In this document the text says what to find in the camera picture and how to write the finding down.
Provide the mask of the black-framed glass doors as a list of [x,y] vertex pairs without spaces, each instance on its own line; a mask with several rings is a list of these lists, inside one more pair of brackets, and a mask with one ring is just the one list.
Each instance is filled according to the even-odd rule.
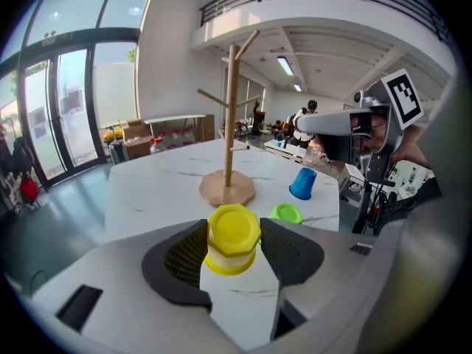
[[13,35],[0,60],[0,117],[20,128],[45,187],[105,163],[107,133],[136,119],[140,31],[36,29]]

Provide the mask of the wooden cup tree stand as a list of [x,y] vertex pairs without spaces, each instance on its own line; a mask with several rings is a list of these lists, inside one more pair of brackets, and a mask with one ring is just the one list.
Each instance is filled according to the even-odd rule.
[[244,45],[238,46],[233,44],[230,46],[226,102],[223,102],[202,89],[197,90],[197,92],[202,96],[226,109],[225,128],[223,133],[223,168],[205,175],[199,187],[200,195],[209,203],[210,206],[215,208],[226,204],[246,205],[255,197],[253,181],[248,176],[233,169],[233,154],[250,149],[249,145],[235,145],[236,110],[241,106],[257,101],[261,96],[258,95],[239,103],[237,101],[237,89],[239,84],[238,78],[241,58],[259,34],[260,31],[256,29]]

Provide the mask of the white side table wooden frame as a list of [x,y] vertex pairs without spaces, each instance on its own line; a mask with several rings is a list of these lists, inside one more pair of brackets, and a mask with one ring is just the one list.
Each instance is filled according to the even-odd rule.
[[302,162],[306,154],[306,149],[288,144],[285,141],[277,141],[275,139],[265,142],[264,148],[269,153],[273,153],[298,163]]

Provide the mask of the white portable air cooler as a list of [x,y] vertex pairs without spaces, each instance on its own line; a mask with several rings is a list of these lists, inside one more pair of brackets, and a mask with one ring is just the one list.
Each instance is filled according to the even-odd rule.
[[128,155],[123,141],[114,140],[109,143],[108,150],[114,165],[121,164],[128,160]]

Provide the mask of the red bag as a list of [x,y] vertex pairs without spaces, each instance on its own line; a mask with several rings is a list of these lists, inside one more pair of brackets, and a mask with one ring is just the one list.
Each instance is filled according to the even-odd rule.
[[26,203],[34,204],[38,199],[40,189],[29,176],[24,176],[20,182],[20,193]]

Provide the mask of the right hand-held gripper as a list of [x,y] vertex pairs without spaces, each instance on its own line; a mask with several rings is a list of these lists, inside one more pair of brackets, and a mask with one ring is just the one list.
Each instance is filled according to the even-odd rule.
[[[329,160],[350,162],[374,184],[393,186],[388,179],[390,157],[394,155],[407,127],[423,116],[419,94],[406,69],[382,77],[365,91],[354,95],[355,109],[296,118],[296,129],[319,137]],[[358,125],[351,128],[351,115]],[[373,117],[383,117],[383,141],[378,149],[368,150],[366,141],[373,137]]]

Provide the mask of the white shelf table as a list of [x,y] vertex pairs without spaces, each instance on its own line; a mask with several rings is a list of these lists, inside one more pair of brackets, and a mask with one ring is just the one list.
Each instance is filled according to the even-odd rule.
[[152,119],[145,119],[144,123],[151,125],[151,124],[156,124],[160,122],[169,122],[169,121],[180,120],[180,119],[197,119],[197,118],[203,118],[206,116],[207,116],[206,114],[188,114],[188,115],[178,115],[178,116],[169,116],[169,117],[158,117],[158,118],[152,118]]

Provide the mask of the cardboard box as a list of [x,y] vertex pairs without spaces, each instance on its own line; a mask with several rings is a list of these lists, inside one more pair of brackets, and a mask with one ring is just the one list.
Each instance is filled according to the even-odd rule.
[[122,139],[128,160],[134,160],[150,154],[152,139],[149,124],[140,119],[127,121],[122,127]]

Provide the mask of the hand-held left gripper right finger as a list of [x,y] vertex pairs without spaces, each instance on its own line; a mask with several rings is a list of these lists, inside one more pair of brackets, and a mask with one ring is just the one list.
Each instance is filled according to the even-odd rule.
[[386,284],[402,221],[377,237],[263,218],[262,250],[279,281],[277,315],[293,330],[273,346],[358,346]]

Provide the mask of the yellow plastic cup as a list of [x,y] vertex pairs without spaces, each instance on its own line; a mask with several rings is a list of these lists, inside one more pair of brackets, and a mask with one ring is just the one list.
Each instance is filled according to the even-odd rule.
[[255,213],[241,204],[217,208],[207,219],[207,267],[221,276],[237,276],[251,267],[262,231]]

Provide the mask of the person's right hand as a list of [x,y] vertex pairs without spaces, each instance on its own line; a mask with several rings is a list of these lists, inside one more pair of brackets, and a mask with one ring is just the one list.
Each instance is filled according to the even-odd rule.
[[370,127],[370,139],[364,140],[364,149],[378,151],[384,145],[387,129],[387,121],[384,116],[372,115]]

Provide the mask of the blue plastic cup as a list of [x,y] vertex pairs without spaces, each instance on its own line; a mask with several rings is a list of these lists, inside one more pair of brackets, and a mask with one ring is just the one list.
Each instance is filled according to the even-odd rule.
[[289,186],[289,192],[298,199],[309,200],[314,182],[316,180],[316,172],[310,168],[302,168],[293,183]]

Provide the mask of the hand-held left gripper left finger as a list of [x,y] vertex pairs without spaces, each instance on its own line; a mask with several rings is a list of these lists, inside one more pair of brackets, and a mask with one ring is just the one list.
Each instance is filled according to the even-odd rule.
[[199,288],[207,222],[115,240],[82,256],[22,304],[68,353],[232,354]]

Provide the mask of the person's right forearm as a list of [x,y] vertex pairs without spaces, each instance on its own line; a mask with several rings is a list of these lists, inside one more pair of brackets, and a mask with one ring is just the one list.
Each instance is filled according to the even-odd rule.
[[418,125],[410,125],[404,132],[399,148],[390,157],[392,162],[408,161],[426,169],[431,169],[430,164],[421,151],[417,141],[422,136],[425,128]]

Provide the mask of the green plastic cup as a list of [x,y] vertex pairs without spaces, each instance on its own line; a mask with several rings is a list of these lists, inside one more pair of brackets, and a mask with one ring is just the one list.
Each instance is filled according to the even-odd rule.
[[279,220],[287,221],[294,224],[302,223],[302,213],[296,206],[292,204],[276,205],[272,209],[269,215],[269,218],[279,219]]

